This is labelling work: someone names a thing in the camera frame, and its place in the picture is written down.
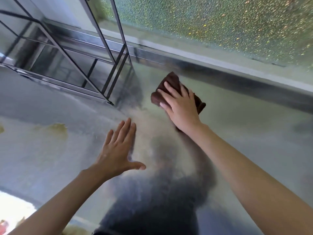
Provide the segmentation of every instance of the person's left arm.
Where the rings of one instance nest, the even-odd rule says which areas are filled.
[[[129,162],[136,124],[129,118],[117,130],[110,130],[96,162],[70,182],[10,235],[60,234],[81,205],[107,180],[131,169],[146,169],[141,162]]]

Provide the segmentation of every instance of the forearm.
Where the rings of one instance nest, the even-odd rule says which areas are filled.
[[[72,182],[14,229],[10,235],[60,234],[76,211],[103,182],[92,169],[81,171]]]
[[[202,125],[190,137],[229,182],[248,214],[266,235],[309,234],[313,209],[298,196]]]

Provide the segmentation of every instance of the hand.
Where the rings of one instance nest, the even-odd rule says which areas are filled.
[[[201,125],[201,121],[197,113],[194,93],[189,89],[188,94],[182,84],[180,85],[182,95],[172,88],[169,83],[165,82],[164,86],[172,94],[172,96],[160,89],[158,89],[158,92],[162,94],[163,98],[167,101],[167,103],[169,103],[170,107],[163,103],[160,103],[160,106],[167,112],[177,128],[190,136],[193,131]]]
[[[121,121],[115,132],[110,130],[106,136],[102,151],[91,166],[104,176],[104,180],[118,176],[127,170],[145,170],[141,162],[130,162],[127,159],[136,131],[136,124],[131,119]]]

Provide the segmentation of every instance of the dark red cloth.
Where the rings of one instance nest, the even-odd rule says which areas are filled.
[[[156,91],[153,92],[151,94],[151,102],[157,106],[160,106],[160,102],[170,106],[166,100],[163,98],[163,96],[161,95],[161,93],[159,93],[157,90],[161,89],[164,92],[168,93],[171,95],[171,93],[165,88],[164,86],[164,82],[168,82],[171,87],[173,87],[180,95],[182,95],[182,92],[180,90],[180,84],[179,84],[179,77],[178,75],[176,75],[174,72],[170,72],[159,84],[159,86],[157,87]],[[197,107],[197,112],[198,114],[201,113],[201,111],[205,108],[206,104],[204,102],[201,101],[201,99],[195,96],[195,102],[196,102],[196,107]]]

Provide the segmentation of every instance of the person's right arm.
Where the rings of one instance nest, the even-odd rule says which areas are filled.
[[[173,123],[209,156],[256,225],[265,235],[312,234],[313,209],[292,191],[201,123],[194,94],[159,90],[171,107],[160,104]]]

